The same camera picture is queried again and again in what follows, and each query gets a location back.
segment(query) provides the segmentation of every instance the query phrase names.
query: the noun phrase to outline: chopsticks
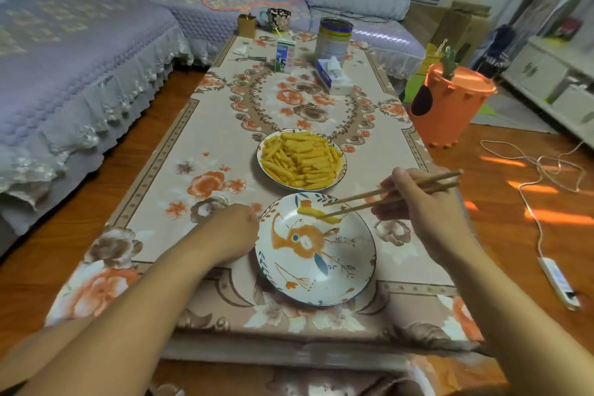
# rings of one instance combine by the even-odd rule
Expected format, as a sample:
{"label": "chopsticks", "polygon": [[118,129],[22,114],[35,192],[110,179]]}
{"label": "chopsticks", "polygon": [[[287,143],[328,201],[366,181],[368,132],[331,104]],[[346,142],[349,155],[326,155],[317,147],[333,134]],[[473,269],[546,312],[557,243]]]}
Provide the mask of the chopsticks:
{"label": "chopsticks", "polygon": [[[425,177],[424,179],[415,180],[415,183],[419,186],[423,186],[423,185],[427,185],[429,183],[439,182],[440,180],[451,179],[452,177],[458,177],[462,173],[463,173],[463,171],[461,169],[458,169],[457,171],[450,171],[448,173],[430,175],[429,177]],[[368,193],[357,194],[355,196],[335,200],[334,202],[328,202],[327,204],[324,204],[324,206],[342,204],[343,202],[350,202],[352,200],[364,199],[365,197],[377,196],[380,194],[389,193],[390,191],[393,191],[393,190],[394,190],[393,188],[391,188],[391,189],[380,188],[378,190],[370,191]]]}
{"label": "chopsticks", "polygon": [[[425,194],[433,194],[433,193],[436,193],[439,191],[444,191],[444,190],[447,190],[450,188],[455,188],[458,185],[459,185],[458,181],[449,182],[449,183],[441,183],[441,184],[434,186],[432,188],[427,188],[424,191],[425,191]],[[357,205],[356,207],[350,207],[350,208],[346,208],[344,210],[339,210],[339,211],[335,211],[333,213],[328,213],[327,215],[320,216],[318,219],[323,220],[324,218],[329,218],[330,216],[343,215],[346,213],[350,213],[352,211],[359,211],[359,210],[363,210],[364,208],[375,207],[376,205],[392,204],[394,202],[400,202],[401,200],[404,200],[404,197],[402,197],[402,196],[386,197],[385,199],[376,200],[375,202],[371,202],[370,204]]]}

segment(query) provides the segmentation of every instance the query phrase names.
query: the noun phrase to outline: hand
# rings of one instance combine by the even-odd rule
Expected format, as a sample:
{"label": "hand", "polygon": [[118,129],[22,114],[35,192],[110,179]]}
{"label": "hand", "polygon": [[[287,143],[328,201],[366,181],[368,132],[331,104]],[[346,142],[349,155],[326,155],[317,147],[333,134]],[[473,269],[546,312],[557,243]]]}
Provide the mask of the hand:
{"label": "hand", "polygon": [[250,207],[233,204],[216,210],[208,220],[188,232],[180,243],[190,248],[208,248],[214,266],[236,260],[252,250],[259,227]]}
{"label": "hand", "polygon": [[380,186],[394,189],[386,197],[399,193],[405,200],[375,206],[371,212],[381,221],[411,220],[431,258],[445,266],[450,257],[462,256],[469,247],[477,248],[477,244],[453,189],[428,195],[417,186],[415,180],[427,176],[419,169],[395,168]]}

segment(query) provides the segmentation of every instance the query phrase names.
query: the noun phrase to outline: white cable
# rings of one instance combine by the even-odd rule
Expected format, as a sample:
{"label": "white cable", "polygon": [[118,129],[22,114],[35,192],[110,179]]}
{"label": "white cable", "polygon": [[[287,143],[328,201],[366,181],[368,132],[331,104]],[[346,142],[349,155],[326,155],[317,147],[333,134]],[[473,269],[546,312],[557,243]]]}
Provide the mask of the white cable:
{"label": "white cable", "polygon": [[[520,152],[521,155],[519,155],[517,157],[506,157],[505,155],[501,155],[500,153],[494,152],[491,149],[489,149],[485,145],[486,143],[507,144],[507,145],[515,148],[518,152]],[[534,182],[522,183],[520,186],[518,186],[517,189],[520,192],[520,196],[522,197],[522,200],[524,201],[524,205],[526,206],[526,209],[531,214],[532,218],[534,219],[534,222],[536,223],[536,226],[538,227],[538,241],[536,243],[536,250],[538,251],[538,257],[540,257],[540,258],[544,257],[542,254],[542,236],[543,236],[542,224],[535,216],[534,212],[532,211],[532,208],[530,207],[530,204],[528,204],[528,200],[526,199],[526,196],[524,196],[524,192],[522,191],[522,188],[524,188],[524,186],[528,186],[528,185],[536,185],[536,184],[542,182],[546,177],[551,182],[553,182],[554,185],[558,186],[559,188],[562,188],[567,191],[571,191],[572,193],[579,193],[580,192],[580,183],[582,182],[583,178],[586,176],[586,170],[584,168],[582,168],[581,166],[579,166],[575,163],[572,163],[571,161],[561,160],[561,157],[563,155],[569,155],[569,154],[575,152],[576,150],[578,150],[580,148],[580,146],[582,144],[584,144],[583,141],[581,143],[579,143],[577,146],[575,146],[571,151],[565,152],[565,153],[560,153],[559,155],[557,155],[556,158],[546,157],[545,155],[541,155],[537,159],[534,157],[529,157],[518,146],[516,146],[515,144],[512,144],[512,143],[508,143],[507,141],[490,141],[490,140],[484,139],[480,142],[480,147],[482,147],[483,149],[485,149],[488,152],[491,152],[493,155],[496,155],[500,158],[505,158],[506,160],[526,160],[527,162],[532,163],[533,165],[536,166],[536,170],[538,171],[538,176],[539,176],[538,180],[536,180]],[[557,171],[547,171],[545,168],[542,167],[542,163],[541,163],[542,160],[556,161],[557,162]],[[568,166],[571,166],[575,169],[579,169],[581,171],[579,177],[577,178],[577,181],[575,182],[575,187],[570,188],[566,185],[563,185],[563,183],[560,183],[554,179],[553,176],[559,175],[561,172],[561,164],[566,164]]]}

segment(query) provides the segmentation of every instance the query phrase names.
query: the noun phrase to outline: mug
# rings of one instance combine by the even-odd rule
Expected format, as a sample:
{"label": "mug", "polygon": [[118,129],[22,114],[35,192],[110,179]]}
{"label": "mug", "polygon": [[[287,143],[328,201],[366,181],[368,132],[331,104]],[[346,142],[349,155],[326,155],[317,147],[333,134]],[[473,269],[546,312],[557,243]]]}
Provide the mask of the mug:
{"label": "mug", "polygon": [[273,30],[286,31],[291,22],[291,12],[282,8],[269,8],[260,12],[260,22],[268,22]]}

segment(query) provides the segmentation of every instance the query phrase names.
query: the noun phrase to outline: floral tablecloth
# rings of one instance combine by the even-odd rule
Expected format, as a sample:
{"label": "floral tablecloth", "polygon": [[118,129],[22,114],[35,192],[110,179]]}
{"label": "floral tablecloth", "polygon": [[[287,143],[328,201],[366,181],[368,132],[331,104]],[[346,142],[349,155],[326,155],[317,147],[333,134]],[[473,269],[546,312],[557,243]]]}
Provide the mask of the floral tablecloth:
{"label": "floral tablecloth", "polygon": [[[431,170],[425,146],[365,43],[351,42],[344,65],[356,83],[353,93],[329,96],[311,65],[316,36],[298,34],[295,68],[287,75],[273,71],[276,41],[269,35],[227,43],[56,297],[48,324],[100,314],[213,211],[239,202],[260,215],[285,196],[255,159],[258,142],[272,131],[313,129],[342,148],[348,171],[329,190],[336,197],[374,189],[394,166]],[[241,46],[269,61],[234,54]],[[179,326],[220,338],[482,351],[482,336],[456,288],[410,223],[378,222],[369,210],[361,216],[374,236],[377,266],[354,299],[320,310],[297,305],[274,290],[248,255],[209,272]]]}

